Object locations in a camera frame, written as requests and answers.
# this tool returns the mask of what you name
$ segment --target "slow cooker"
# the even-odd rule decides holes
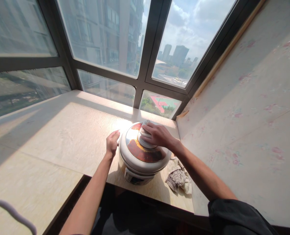
[[[151,137],[142,128],[150,120],[132,124],[119,140],[119,166],[125,180],[134,185],[145,185],[161,171],[171,158],[171,151],[165,147],[151,145],[140,137]]]

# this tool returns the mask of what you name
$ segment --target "rag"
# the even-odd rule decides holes
[[[165,182],[176,193],[181,187],[186,194],[192,194],[191,178],[176,156],[172,157],[168,163],[168,177]]]

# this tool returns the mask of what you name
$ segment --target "cloth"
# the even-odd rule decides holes
[[[168,163],[168,177],[165,182],[174,191],[181,187],[186,194],[192,194],[191,178],[177,157],[172,157]]]
[[[208,211],[214,234],[278,234],[254,207],[245,202],[216,199],[208,203]]]

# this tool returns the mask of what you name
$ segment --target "hand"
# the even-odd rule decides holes
[[[115,156],[116,148],[118,147],[118,138],[120,137],[119,130],[112,132],[107,138],[107,152],[112,155],[112,157]]]
[[[165,126],[155,125],[150,122],[142,127],[152,135],[151,138],[141,136],[141,138],[149,144],[171,149],[171,147],[176,145],[176,142],[178,141],[170,134]]]

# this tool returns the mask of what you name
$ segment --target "dark clothing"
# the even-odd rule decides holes
[[[135,194],[126,191],[100,205],[91,235],[163,234],[155,210],[142,203]],[[216,199],[208,204],[208,211],[214,234],[277,234],[262,215],[247,203]]]
[[[245,202],[216,199],[208,203],[208,211],[214,234],[278,234],[254,207]]]

